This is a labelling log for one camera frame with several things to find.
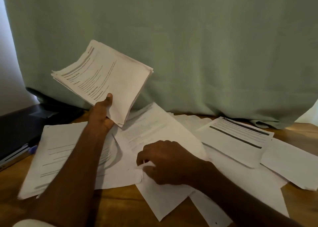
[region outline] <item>black bar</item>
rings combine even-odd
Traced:
[[[251,145],[251,146],[253,146],[253,147],[262,149],[260,146],[254,145],[254,144],[252,144],[252,143],[250,143],[250,142],[247,142],[247,141],[245,141],[245,140],[242,140],[242,139],[240,139],[240,138],[238,138],[238,137],[232,136],[231,134],[226,133],[226,132],[224,132],[224,131],[222,131],[222,130],[220,130],[220,129],[217,129],[217,128],[213,127],[213,126],[209,126],[209,127],[210,127],[210,128],[213,128],[214,130],[217,130],[217,131],[219,131],[219,132],[222,132],[222,133],[224,133],[225,135],[228,135],[228,136],[230,136],[230,137],[233,137],[233,138],[235,138],[236,140],[242,141],[242,142],[244,142],[244,143],[246,143],[246,144],[249,144],[249,145]]]
[[[254,128],[251,128],[251,127],[248,127],[248,126],[241,125],[241,124],[239,124],[239,123],[236,123],[236,122],[230,121],[230,120],[229,120],[229,119],[227,119],[227,118],[223,118],[223,119],[225,119],[226,121],[231,122],[231,123],[233,123],[233,124],[235,124],[235,125],[238,125],[238,126],[241,126],[241,127],[246,128],[246,129],[252,130],[252,131],[254,131],[254,132],[261,133],[261,134],[264,134],[264,135],[269,136],[269,134],[268,134],[268,133],[265,133],[265,132],[259,131],[259,130],[257,130],[257,129],[254,129]]]

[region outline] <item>wooden table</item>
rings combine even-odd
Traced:
[[[87,113],[74,122],[87,120]],[[275,138],[318,156],[318,127],[295,123],[284,130],[269,129]],[[0,226],[12,226],[37,201],[35,197],[18,200],[17,195],[33,156],[0,172]],[[290,217],[305,227],[318,226],[318,192],[306,191],[288,183],[282,187]],[[161,222],[152,213],[135,185],[95,190],[87,226],[208,226],[187,198]]]

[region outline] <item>green curtain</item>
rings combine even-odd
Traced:
[[[318,98],[318,0],[5,0],[27,87],[89,105],[51,77],[91,39],[154,69],[134,108],[292,124]]]

